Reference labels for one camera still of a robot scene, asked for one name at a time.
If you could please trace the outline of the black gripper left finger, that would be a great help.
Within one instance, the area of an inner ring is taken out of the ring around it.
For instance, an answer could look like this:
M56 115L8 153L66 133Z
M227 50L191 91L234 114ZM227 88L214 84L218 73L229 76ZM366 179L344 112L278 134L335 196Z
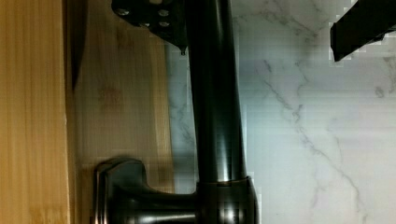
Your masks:
M121 19L136 27L145 27L162 40L179 48L182 55L188 46L185 0L112 0L111 8Z

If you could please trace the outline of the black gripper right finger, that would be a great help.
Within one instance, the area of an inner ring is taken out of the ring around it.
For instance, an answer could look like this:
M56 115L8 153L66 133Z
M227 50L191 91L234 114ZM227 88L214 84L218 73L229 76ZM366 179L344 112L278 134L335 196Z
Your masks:
M334 60L341 61L364 45L395 31L396 0L358 0L331 28Z

